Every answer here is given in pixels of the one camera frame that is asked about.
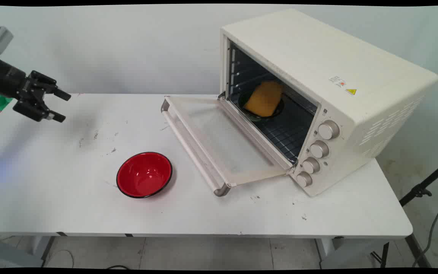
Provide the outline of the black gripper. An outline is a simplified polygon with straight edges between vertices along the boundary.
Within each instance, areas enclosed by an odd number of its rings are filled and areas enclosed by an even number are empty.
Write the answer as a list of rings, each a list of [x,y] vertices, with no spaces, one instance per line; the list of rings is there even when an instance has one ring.
[[[62,123],[66,120],[66,116],[50,110],[41,98],[32,98],[27,91],[22,91],[27,82],[27,89],[41,92],[42,97],[43,94],[53,94],[65,101],[71,99],[70,94],[59,89],[53,78],[35,70],[27,75],[17,67],[0,60],[0,95],[16,100],[14,111],[37,122],[46,119]]]

